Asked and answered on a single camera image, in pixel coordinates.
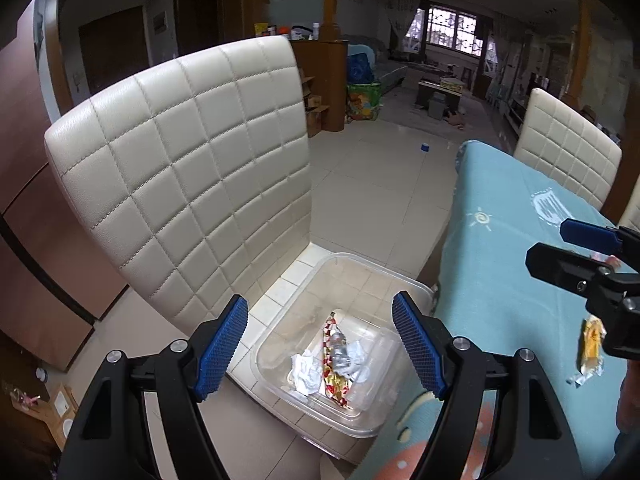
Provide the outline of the low coffee table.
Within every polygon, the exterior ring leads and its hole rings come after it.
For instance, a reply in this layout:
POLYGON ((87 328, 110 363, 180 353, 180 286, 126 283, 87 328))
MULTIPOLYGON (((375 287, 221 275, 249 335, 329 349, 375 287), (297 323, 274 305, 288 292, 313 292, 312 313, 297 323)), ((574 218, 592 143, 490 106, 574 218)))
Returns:
POLYGON ((440 84, 435 84, 434 82, 426 79, 421 79, 418 82, 418 94, 416 95, 416 102, 414 102, 414 104, 418 107, 424 108, 424 110, 427 110, 428 103, 433 98, 442 102, 450 112, 457 113, 462 94, 460 92, 444 88, 440 84))

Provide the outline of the colourful green shopping bag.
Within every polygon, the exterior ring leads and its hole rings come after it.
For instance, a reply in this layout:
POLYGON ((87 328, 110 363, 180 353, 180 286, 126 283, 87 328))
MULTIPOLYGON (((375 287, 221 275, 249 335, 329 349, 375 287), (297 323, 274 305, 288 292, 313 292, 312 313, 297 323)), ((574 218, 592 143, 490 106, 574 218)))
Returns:
POLYGON ((377 120, 382 87, 379 81, 347 86, 347 117, 350 120, 377 120))

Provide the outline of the white tissue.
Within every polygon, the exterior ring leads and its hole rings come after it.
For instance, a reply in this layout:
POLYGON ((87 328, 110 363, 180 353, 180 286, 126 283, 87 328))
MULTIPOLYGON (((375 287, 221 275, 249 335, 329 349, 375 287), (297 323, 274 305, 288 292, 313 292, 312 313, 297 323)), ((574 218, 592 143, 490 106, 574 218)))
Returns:
POLYGON ((322 384, 322 364, 312 354, 294 354, 288 380, 295 391, 303 396, 317 393, 322 384))

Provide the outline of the clear plastic bin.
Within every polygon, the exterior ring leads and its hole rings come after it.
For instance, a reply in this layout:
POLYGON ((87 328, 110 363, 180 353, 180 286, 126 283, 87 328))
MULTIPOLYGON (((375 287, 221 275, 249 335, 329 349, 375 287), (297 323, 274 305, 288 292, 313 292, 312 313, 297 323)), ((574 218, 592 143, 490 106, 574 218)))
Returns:
POLYGON ((412 278, 346 252, 322 258, 256 342, 258 384, 346 436, 375 436, 408 374, 392 320, 398 292, 432 312, 432 290, 412 278))

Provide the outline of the brown wooden cabinet counter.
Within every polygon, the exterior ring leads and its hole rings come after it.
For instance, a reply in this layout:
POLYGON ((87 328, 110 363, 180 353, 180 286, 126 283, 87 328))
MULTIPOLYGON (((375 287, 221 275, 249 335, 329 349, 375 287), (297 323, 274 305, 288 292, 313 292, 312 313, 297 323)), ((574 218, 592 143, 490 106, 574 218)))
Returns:
POLYGON ((322 130, 339 132, 346 116, 347 44, 335 41, 292 41, 300 79, 313 76, 312 91, 329 109, 322 116, 322 130))

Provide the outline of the light blue patterned tablecloth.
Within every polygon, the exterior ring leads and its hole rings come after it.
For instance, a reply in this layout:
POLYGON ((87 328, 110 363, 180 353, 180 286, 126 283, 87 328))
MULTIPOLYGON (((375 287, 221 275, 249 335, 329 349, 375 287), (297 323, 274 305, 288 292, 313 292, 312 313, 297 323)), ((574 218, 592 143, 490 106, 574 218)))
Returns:
POLYGON ((604 226, 597 209, 514 157, 478 142, 462 145, 438 276, 436 316, 450 333, 510 356, 532 350, 559 398, 582 471, 594 479, 616 456, 639 474, 639 437, 616 424, 623 359, 606 356, 601 373, 578 384, 578 346, 588 313, 582 298, 532 278, 527 251, 561 246, 561 223, 604 226))

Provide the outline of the yellow clear snack wrapper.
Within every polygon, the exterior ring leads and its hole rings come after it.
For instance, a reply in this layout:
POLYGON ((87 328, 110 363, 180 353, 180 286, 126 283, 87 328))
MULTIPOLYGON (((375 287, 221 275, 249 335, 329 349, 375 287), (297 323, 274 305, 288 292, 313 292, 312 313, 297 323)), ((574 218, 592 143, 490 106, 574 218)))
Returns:
POLYGON ((577 351, 577 372, 567 379, 576 388, 585 385, 589 379, 600 377, 603 373, 603 341, 606 329, 600 318, 590 314, 582 322, 577 351))

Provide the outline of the middle cream quilted chair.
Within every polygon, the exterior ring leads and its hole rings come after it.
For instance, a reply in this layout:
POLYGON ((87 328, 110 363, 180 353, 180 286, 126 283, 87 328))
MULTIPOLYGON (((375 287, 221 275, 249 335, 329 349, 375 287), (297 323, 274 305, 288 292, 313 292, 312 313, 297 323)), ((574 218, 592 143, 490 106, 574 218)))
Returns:
POLYGON ((612 190, 622 150, 576 110, 536 88, 528 100, 514 157, 601 209, 612 190))

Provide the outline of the cream quilted chair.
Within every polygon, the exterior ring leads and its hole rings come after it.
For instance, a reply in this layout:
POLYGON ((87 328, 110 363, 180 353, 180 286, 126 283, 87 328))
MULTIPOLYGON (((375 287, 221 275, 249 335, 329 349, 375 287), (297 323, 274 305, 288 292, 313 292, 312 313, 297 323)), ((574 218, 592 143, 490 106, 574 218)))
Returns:
POLYGON ((601 209, 612 190, 622 150, 576 110, 536 88, 528 100, 514 157, 601 209))
POLYGON ((309 443, 361 462, 378 434, 352 438, 288 408, 250 365, 293 292, 335 254, 310 239, 309 142, 288 40, 232 42, 132 75, 64 115, 44 144, 67 203, 128 285, 186 335, 242 296, 248 323, 228 374, 309 443))
POLYGON ((638 194, 631 196, 618 225, 637 232, 640 231, 640 197, 638 194))

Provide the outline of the small clear plastic bottle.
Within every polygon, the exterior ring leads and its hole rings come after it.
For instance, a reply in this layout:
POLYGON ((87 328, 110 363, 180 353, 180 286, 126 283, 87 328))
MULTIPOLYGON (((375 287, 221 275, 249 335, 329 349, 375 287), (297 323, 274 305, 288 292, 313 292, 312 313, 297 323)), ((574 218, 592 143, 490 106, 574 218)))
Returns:
POLYGON ((348 353, 346 337, 338 328, 330 335, 329 349, 332 370, 336 374, 347 376, 352 368, 352 358, 348 353))

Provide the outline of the barred window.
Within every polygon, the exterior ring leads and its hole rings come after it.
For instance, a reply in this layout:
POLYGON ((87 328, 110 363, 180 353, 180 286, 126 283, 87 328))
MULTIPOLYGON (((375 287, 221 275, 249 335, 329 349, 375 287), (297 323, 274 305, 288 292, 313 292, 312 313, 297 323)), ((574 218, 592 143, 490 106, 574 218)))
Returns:
POLYGON ((401 47, 405 52, 418 54, 426 44, 480 58, 483 48, 488 46, 483 25, 476 15, 443 6, 417 8, 401 47))

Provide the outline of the near cream quilted chair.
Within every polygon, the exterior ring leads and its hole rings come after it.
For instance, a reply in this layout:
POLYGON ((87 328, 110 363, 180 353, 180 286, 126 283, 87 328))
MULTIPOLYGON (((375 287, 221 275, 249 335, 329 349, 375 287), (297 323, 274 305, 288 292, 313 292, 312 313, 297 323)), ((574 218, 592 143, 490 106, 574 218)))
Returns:
POLYGON ((64 115, 44 144, 67 203, 128 285, 186 335, 242 296, 248 323, 228 374, 309 443, 361 462, 378 434, 352 438, 288 408, 250 365, 293 292, 335 254, 310 239, 309 142, 288 40, 232 42, 132 75, 64 115))

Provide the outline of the gold red checkered snack wrapper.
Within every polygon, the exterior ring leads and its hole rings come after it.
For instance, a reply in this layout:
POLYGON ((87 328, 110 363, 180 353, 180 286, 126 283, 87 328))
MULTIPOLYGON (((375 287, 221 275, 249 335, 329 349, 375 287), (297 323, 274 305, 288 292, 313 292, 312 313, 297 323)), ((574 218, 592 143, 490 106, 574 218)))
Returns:
POLYGON ((352 388, 352 380, 347 370, 351 365, 346 337, 332 311, 322 327, 322 384, 324 395, 340 408, 349 408, 347 395, 352 388))

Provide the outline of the far cream quilted chair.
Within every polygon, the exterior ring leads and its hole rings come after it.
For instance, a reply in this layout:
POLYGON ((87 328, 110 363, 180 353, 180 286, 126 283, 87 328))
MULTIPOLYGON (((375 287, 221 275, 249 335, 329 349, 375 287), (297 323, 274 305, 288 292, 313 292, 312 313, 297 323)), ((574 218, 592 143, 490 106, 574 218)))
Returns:
POLYGON ((640 197, 638 194, 631 196, 618 225, 637 232, 640 231, 640 197))

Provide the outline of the grey sofa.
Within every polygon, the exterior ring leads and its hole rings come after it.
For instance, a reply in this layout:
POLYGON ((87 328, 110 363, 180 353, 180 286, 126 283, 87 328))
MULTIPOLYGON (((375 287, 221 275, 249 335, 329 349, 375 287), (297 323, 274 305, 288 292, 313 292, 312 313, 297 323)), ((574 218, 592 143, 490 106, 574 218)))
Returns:
POLYGON ((348 42, 348 55, 363 52, 368 56, 374 78, 381 85, 382 94, 402 84, 407 76, 408 66, 392 61, 387 55, 387 48, 383 41, 358 35, 345 35, 344 39, 348 42))

